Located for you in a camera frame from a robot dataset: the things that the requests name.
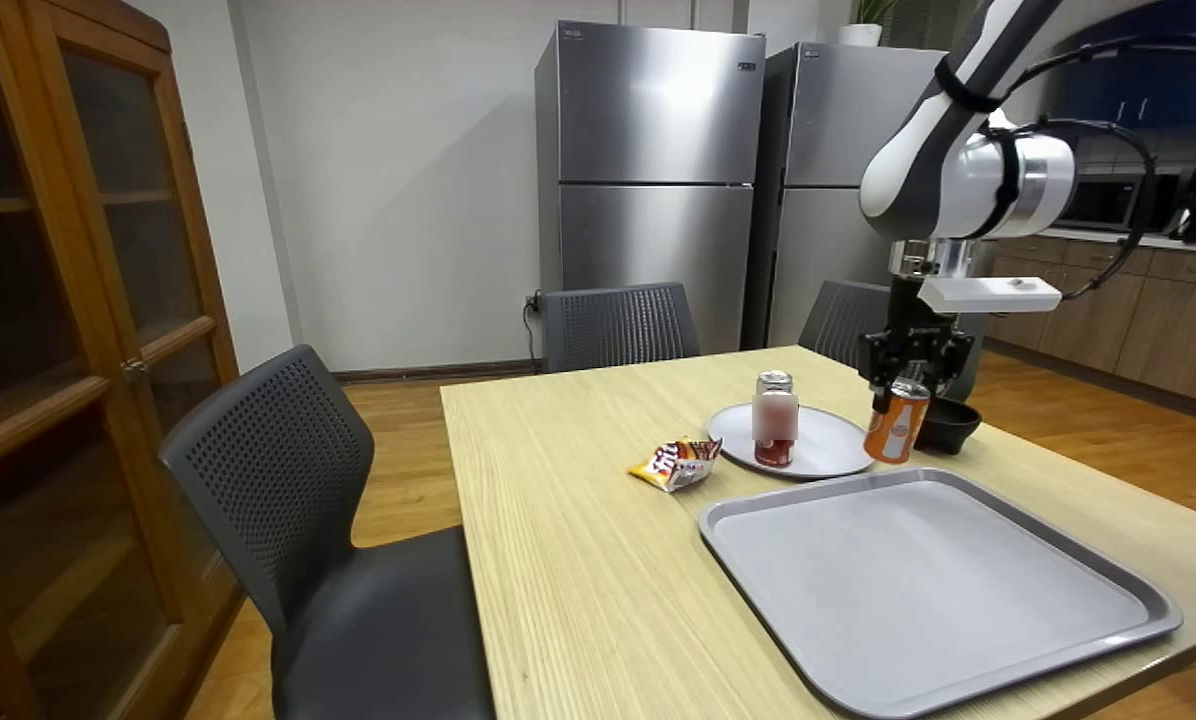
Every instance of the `wooden floor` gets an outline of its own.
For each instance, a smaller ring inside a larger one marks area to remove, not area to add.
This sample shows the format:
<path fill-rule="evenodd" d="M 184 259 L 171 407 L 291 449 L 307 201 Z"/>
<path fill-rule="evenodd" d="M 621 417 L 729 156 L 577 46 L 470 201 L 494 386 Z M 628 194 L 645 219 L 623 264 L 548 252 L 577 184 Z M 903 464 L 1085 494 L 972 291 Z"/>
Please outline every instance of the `wooden floor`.
<path fill-rule="evenodd" d="M 360 543 L 419 538 L 460 522 L 440 417 L 440 386 L 449 381 L 470 376 L 349 386 L 350 404 L 380 439 L 375 473 L 357 515 Z M 1196 509 L 1191 413 L 1005 353 L 982 355 L 975 407 L 1005 434 L 1026 435 L 1043 449 Z M 264 619 L 253 611 L 253 603 L 244 603 L 187 717 L 271 717 L 267 645 Z M 1103 710 L 1100 717 L 1196 720 L 1196 663 Z"/>

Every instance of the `gray chair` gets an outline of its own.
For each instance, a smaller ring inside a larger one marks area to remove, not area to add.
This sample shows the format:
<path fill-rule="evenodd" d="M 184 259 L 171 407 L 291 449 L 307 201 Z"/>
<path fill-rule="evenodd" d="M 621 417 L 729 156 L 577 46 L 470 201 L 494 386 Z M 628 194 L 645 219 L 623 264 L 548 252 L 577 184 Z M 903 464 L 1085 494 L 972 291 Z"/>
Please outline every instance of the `gray chair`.
<path fill-rule="evenodd" d="M 680 284 L 534 291 L 544 371 L 697 355 Z"/>
<path fill-rule="evenodd" d="M 310 347 L 209 395 L 159 455 L 277 638 L 277 717 L 490 717 L 463 534 L 350 549 L 371 434 Z"/>
<path fill-rule="evenodd" d="M 839 365 L 861 370 L 861 337 L 880 334 L 889 325 L 889 289 L 861 279 L 822 279 L 810 311 L 803 319 L 799 343 L 822 353 Z M 972 340 L 958 376 L 953 376 L 940 395 L 969 400 L 979 376 L 982 319 L 958 317 L 957 327 Z"/>
<path fill-rule="evenodd" d="M 861 337 L 889 325 L 889 289 L 861 279 L 822 279 L 807 307 L 799 343 L 861 370 Z"/>

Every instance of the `snack wrapper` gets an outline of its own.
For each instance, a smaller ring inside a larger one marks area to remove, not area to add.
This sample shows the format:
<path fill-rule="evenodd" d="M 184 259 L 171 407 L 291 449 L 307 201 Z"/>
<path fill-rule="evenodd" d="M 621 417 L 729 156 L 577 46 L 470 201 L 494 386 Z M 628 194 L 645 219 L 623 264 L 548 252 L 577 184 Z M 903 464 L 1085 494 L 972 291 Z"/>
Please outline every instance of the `snack wrapper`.
<path fill-rule="evenodd" d="M 682 494 L 710 478 L 714 455 L 721 455 L 721 439 L 670 439 L 658 446 L 645 464 L 628 473 L 658 494 Z"/>

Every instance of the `refrigerator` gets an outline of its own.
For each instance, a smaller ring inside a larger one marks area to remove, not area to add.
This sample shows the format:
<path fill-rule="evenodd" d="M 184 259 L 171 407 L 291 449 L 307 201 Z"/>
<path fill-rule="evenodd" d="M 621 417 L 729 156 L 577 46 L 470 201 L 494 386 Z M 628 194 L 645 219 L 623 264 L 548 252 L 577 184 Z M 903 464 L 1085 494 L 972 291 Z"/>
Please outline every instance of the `refrigerator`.
<path fill-rule="evenodd" d="M 744 347 L 794 343 L 822 279 L 889 284 L 861 176 L 940 54 L 794 46 L 764 63 Z"/>
<path fill-rule="evenodd" d="M 740 347 L 764 35 L 558 23 L 534 63 L 541 289 L 680 279 Z"/>

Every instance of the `chair back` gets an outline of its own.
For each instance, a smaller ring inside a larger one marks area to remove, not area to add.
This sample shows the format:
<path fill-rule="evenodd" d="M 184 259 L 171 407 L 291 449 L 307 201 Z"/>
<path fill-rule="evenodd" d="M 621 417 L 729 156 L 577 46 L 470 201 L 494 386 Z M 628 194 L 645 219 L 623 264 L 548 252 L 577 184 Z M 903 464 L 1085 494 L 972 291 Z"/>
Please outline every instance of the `chair back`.
<path fill-rule="evenodd" d="M 697 355 L 680 284 L 541 291 L 544 371 Z"/>
<path fill-rule="evenodd" d="M 187 413 L 159 460 L 283 638 L 350 557 L 371 435 L 338 386 L 310 347 L 289 347 Z"/>
<path fill-rule="evenodd" d="M 861 279 L 822 279 L 807 307 L 799 343 L 861 370 L 861 337 L 889 325 L 889 289 Z"/>

